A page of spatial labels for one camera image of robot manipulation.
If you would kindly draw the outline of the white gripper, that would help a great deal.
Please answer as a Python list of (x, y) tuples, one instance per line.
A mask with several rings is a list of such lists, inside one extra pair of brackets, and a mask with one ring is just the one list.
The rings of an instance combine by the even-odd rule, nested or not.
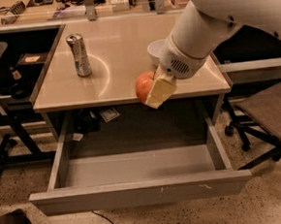
[(158, 109), (177, 89), (177, 79), (189, 79), (194, 76), (206, 58), (196, 59), (183, 53), (169, 36), (160, 52), (159, 66), (154, 75), (151, 89), (144, 103), (150, 108)]

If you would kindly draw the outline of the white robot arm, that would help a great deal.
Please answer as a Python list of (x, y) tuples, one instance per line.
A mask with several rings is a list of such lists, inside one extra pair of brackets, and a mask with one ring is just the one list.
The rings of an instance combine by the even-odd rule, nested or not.
[(165, 40), (158, 69), (136, 80), (139, 101), (159, 108), (179, 79), (194, 76), (210, 53), (244, 25), (281, 41), (281, 0), (189, 0)]

